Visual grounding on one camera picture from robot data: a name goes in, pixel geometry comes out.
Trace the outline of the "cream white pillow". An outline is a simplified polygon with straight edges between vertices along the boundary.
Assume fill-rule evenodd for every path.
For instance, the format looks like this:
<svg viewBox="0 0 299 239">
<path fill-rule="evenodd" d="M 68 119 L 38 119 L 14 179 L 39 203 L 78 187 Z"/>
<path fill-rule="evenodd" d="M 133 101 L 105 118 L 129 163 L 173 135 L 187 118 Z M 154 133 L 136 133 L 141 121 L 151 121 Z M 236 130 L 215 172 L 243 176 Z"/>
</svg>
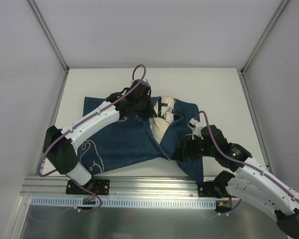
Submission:
<svg viewBox="0 0 299 239">
<path fill-rule="evenodd" d="M 164 113 L 164 117 L 154 117 L 149 119 L 150 129 L 154 139 L 158 144 L 161 143 L 164 134 L 169 126 L 174 122 L 174 104 L 175 99 L 172 97 L 164 96 L 168 99 L 168 107 Z"/>
</svg>

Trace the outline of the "blue whale pillowcase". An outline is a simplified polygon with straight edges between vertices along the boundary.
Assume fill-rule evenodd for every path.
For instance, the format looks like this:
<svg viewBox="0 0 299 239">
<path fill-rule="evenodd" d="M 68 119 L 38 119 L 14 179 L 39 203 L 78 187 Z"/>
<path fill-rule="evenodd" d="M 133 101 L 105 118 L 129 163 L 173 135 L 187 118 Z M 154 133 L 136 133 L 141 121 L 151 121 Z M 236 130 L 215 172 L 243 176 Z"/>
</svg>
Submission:
<svg viewBox="0 0 299 239">
<path fill-rule="evenodd" d="M 178 99 L 173 102 L 174 120 L 161 142 L 154 138 L 149 119 L 132 113 L 85 140 L 78 148 L 79 162 L 96 175 L 155 158 L 172 160 L 181 138 L 191 134 L 187 124 L 198 113 L 196 104 Z"/>
</svg>

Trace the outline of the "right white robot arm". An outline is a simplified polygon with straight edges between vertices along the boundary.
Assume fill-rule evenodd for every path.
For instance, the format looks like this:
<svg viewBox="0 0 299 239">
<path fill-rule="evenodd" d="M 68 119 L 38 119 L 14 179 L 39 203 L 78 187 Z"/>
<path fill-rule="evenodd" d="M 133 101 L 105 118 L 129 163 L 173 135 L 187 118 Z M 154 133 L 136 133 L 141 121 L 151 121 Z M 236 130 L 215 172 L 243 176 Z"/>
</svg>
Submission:
<svg viewBox="0 0 299 239">
<path fill-rule="evenodd" d="M 299 239 L 299 192 L 271 174 L 251 153 L 236 143 L 229 143 L 214 125 L 203 126 L 192 118 L 192 133 L 181 139 L 174 158 L 180 162 L 212 157 L 222 167 L 213 181 L 198 185 L 198 192 L 210 197 L 236 197 L 271 217 L 286 235 Z"/>
</svg>

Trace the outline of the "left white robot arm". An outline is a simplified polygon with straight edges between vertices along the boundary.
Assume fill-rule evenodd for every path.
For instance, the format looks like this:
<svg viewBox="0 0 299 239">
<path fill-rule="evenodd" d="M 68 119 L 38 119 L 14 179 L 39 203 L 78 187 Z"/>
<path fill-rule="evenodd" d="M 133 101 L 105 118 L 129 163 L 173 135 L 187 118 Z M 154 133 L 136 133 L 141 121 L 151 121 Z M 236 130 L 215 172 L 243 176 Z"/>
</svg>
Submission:
<svg viewBox="0 0 299 239">
<path fill-rule="evenodd" d="M 150 95 L 149 83 L 135 80 L 129 88 L 112 93 L 95 110 L 75 123 L 63 128 L 51 126 L 45 134 L 42 158 L 47 158 L 59 174 L 72 179 L 82 194 L 91 193 L 94 189 L 93 176 L 79 162 L 78 147 L 101 129 L 131 114 L 144 119 L 154 117 Z"/>
</svg>

